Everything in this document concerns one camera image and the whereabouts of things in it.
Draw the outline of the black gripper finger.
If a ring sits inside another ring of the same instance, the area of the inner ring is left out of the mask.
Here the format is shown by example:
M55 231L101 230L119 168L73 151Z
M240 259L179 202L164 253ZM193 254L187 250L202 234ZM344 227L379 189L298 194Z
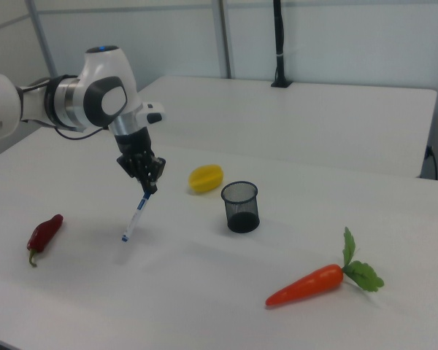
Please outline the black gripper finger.
M148 167L148 191L155 193L157 191L157 182L162 176L166 165L166 160L161 157L152 157L152 162Z
M140 156L132 157L132 167L134 177L141 184L143 190L147 193L151 193L150 176L147 166L143 163Z

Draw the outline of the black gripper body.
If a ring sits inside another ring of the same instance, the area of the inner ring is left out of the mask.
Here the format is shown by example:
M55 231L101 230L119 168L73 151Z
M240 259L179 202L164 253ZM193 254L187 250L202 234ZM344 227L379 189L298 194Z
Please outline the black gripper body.
M140 156L147 168L150 166L152 157L155 155L151 149L151 139L147 127L129 135L115 136L115 140L121 153L117 162L131 178L134 178L133 156Z

